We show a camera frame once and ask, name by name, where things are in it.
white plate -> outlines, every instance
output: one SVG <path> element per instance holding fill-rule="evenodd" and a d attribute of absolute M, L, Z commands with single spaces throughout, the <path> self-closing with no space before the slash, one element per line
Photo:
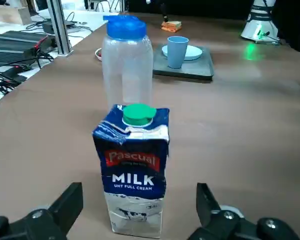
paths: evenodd
<path fill-rule="evenodd" d="M 167 45 L 162 47 L 162 53 L 163 53 L 163 55 L 168 57 L 168 46 Z M 191 60 L 198 59 L 198 58 L 200 58 L 201 54 L 202 54 L 202 50 L 200 48 L 198 48 L 196 46 L 188 45 L 188 47 L 186 48 L 184 60 L 191 61 Z"/>

blue bottle cap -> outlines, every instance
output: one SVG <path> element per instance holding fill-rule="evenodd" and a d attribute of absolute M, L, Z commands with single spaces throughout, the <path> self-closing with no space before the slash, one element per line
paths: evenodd
<path fill-rule="evenodd" d="M 113 39 L 138 40 L 147 34 L 146 24 L 136 16 L 111 15 L 103 16 L 103 20 L 108 20 L 106 33 Z"/>

pascual logo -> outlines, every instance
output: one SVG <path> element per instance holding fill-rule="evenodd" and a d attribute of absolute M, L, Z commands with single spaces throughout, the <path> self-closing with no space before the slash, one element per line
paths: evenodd
<path fill-rule="evenodd" d="M 121 161 L 141 162 L 159 171 L 160 159 L 154 154 L 143 152 L 125 152 L 118 150 L 108 150 L 105 152 L 105 161 L 108 167 L 119 164 Z"/>

gray tray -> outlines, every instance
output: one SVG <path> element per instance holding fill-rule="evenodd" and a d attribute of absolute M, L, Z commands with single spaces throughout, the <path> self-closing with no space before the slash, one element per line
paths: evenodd
<path fill-rule="evenodd" d="M 208 48 L 196 46 L 202 50 L 202 55 L 196 60 L 184 61 L 180 69 L 173 69 L 168 67 L 168 58 L 162 53 L 163 46 L 163 44 L 159 45 L 154 51 L 153 74 L 187 78 L 190 82 L 191 79 L 203 83 L 212 81 L 215 71 Z"/>

small bowl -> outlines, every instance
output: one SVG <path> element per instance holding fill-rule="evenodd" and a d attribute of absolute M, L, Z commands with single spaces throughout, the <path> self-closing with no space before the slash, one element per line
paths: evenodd
<path fill-rule="evenodd" d="M 94 54 L 95 54 L 95 56 L 96 56 L 97 59 L 99 59 L 100 61 L 102 61 L 101 48 L 97 49 Z"/>

